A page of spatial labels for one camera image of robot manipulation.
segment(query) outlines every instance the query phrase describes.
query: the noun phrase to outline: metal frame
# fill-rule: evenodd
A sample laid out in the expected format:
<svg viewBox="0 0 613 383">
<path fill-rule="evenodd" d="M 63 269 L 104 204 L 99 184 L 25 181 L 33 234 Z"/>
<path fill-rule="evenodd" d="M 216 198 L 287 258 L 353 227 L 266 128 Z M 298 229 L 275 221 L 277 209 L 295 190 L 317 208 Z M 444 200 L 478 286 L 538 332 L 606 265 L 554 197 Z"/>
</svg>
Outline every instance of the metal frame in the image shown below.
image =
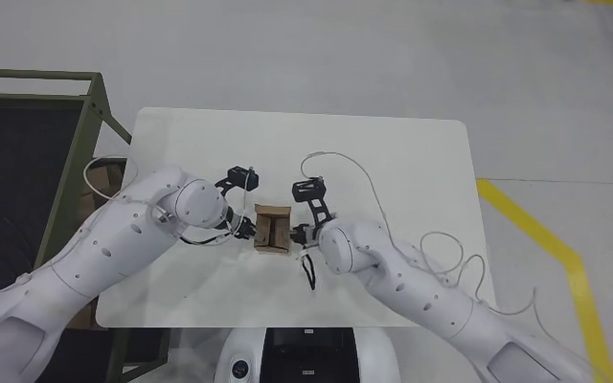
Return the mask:
<svg viewBox="0 0 613 383">
<path fill-rule="evenodd" d="M 127 344 L 130 337 L 130 328 L 113 329 L 113 350 L 108 363 L 105 383 L 126 383 L 147 372 L 153 371 L 165 365 L 169 360 L 170 328 L 164 328 L 158 356 L 155 360 L 146 363 L 126 363 Z M 136 366 L 136 368 L 123 372 L 124 367 Z"/>
<path fill-rule="evenodd" d="M 58 79 L 89 81 L 87 94 L 37 95 L 0 93 L 0 104 L 20 108 L 74 109 L 80 105 L 77 128 L 66 157 L 45 232 L 36 255 L 34 268 L 57 254 L 74 232 L 75 217 L 83 188 L 81 173 L 91 160 L 98 141 L 102 122 L 107 123 L 119 136 L 130 144 L 132 136 L 113 118 L 102 74 L 98 72 L 61 72 L 0 69 L 0 79 Z M 113 350 L 107 370 L 106 382 L 124 383 L 162 366 L 168 361 L 170 329 L 164 330 L 158 358 L 141 364 L 136 369 L 123 373 L 125 353 L 129 340 L 129 328 L 112 329 Z"/>
<path fill-rule="evenodd" d="M 90 81 L 87 94 L 79 96 L 0 93 L 0 102 L 14 107 L 32 108 L 35 105 L 44 108 L 74 108 L 82 102 L 75 135 L 36 255 L 36 268 L 57 254 L 77 229 L 74 217 L 77 215 L 83 186 L 81 172 L 94 154 L 102 122 L 107 123 L 128 144 L 132 136 L 113 118 L 100 73 L 0 69 L 0 78 Z"/>
</svg>

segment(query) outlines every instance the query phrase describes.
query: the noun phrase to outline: tabletop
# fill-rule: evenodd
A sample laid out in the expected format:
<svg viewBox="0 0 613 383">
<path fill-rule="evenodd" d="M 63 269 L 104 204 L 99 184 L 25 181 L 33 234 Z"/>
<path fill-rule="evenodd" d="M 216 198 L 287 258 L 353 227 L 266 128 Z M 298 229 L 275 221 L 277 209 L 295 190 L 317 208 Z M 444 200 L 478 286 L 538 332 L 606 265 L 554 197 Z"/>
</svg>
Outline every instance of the tabletop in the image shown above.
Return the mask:
<svg viewBox="0 0 613 383">
<path fill-rule="evenodd" d="M 164 165 L 211 182 L 234 166 L 253 167 L 260 186 L 247 194 L 254 205 L 291 206 L 291 225 L 311 223 L 307 204 L 293 202 L 291 186 L 304 179 L 310 152 L 342 152 L 371 175 L 395 237 L 418 245 L 431 231 L 453 235 L 466 256 L 480 254 L 486 275 L 480 296 L 495 304 L 486 240 L 465 126 L 457 121 L 145 108 L 133 132 L 125 179 Z M 343 219 L 382 222 L 368 179 L 340 157 L 317 157 L 307 174 L 322 175 L 325 200 Z M 241 212 L 242 190 L 227 194 Z M 204 239 L 215 231 L 192 228 Z M 457 243 L 429 237 L 424 250 L 443 267 L 454 265 Z M 258 253 L 253 241 L 231 240 L 213 247 L 178 242 L 150 267 L 104 291 L 97 320 L 103 327 L 409 327 L 410 321 L 371 297 L 351 275 L 335 276 L 312 251 L 317 286 L 311 291 L 298 261 Z M 481 277 L 470 264 L 460 286 L 472 294 Z"/>
</svg>

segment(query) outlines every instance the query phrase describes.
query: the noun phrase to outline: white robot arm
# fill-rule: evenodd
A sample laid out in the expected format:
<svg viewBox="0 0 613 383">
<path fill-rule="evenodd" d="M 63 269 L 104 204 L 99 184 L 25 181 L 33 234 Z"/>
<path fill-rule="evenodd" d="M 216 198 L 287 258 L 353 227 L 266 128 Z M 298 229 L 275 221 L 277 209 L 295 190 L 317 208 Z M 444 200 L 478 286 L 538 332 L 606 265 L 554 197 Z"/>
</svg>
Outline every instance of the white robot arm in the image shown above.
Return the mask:
<svg viewBox="0 0 613 383">
<path fill-rule="evenodd" d="M 257 186 L 257 174 L 238 167 L 217 185 L 177 167 L 153 173 L 89 216 L 54 258 L 0 290 L 2 381 L 34 382 L 73 316 L 158 259 L 189 226 L 230 227 L 235 237 L 251 237 L 253 224 L 224 198 L 232 186 L 243 186 L 228 181 L 231 172 L 245 179 L 247 191 Z"/>
<path fill-rule="evenodd" d="M 548 338 L 531 334 L 469 296 L 441 267 L 381 226 L 342 222 L 329 212 L 322 178 L 297 182 L 296 202 L 307 202 L 314 225 L 293 229 L 292 239 L 318 246 L 334 274 L 356 275 L 366 290 L 399 315 L 457 349 L 484 382 L 589 382 L 583 361 Z"/>
</svg>

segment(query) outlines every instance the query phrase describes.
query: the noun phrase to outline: gray floor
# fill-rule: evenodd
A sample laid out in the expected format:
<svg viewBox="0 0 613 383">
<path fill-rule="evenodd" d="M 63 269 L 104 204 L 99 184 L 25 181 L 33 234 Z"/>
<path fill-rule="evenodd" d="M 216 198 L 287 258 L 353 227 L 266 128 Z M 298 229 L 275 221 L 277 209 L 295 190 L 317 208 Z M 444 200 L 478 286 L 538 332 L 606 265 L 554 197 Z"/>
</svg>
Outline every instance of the gray floor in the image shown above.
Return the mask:
<svg viewBox="0 0 613 383">
<path fill-rule="evenodd" d="M 114 115 L 128 129 L 144 106 L 461 120 L 476 175 L 505 179 L 495 185 L 582 255 L 613 347 L 607 278 L 613 271 L 613 7 L 562 0 L 35 6 L 5 0 L 0 67 L 101 71 Z M 115 152 L 125 147 L 106 131 L 98 153 Z M 563 268 L 488 202 L 482 213 L 498 301 L 517 307 L 538 286 L 545 326 L 585 354 Z M 534 325 L 530 315 L 520 320 Z M 453 349 L 430 355 L 420 348 L 430 335 L 390 331 L 406 382 L 477 380 Z M 171 363 L 141 381 L 207 381 L 222 338 L 184 330 Z"/>
</svg>

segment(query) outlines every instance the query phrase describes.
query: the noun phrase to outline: yellow floor line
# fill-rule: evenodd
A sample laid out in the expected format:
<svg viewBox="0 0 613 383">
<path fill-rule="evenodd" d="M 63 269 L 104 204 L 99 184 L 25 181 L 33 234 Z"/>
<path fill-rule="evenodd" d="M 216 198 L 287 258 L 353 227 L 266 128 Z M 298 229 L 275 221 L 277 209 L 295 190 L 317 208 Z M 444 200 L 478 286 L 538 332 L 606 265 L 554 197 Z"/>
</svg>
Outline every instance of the yellow floor line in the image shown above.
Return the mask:
<svg viewBox="0 0 613 383">
<path fill-rule="evenodd" d="M 575 302 L 575 310 L 579 318 L 588 357 L 594 366 L 607 376 L 613 377 L 613 365 L 611 365 L 609 359 L 604 331 L 581 256 L 547 230 L 546 227 L 538 223 L 488 180 L 477 179 L 477 190 L 481 197 L 485 198 L 528 237 L 562 263 Z"/>
</svg>

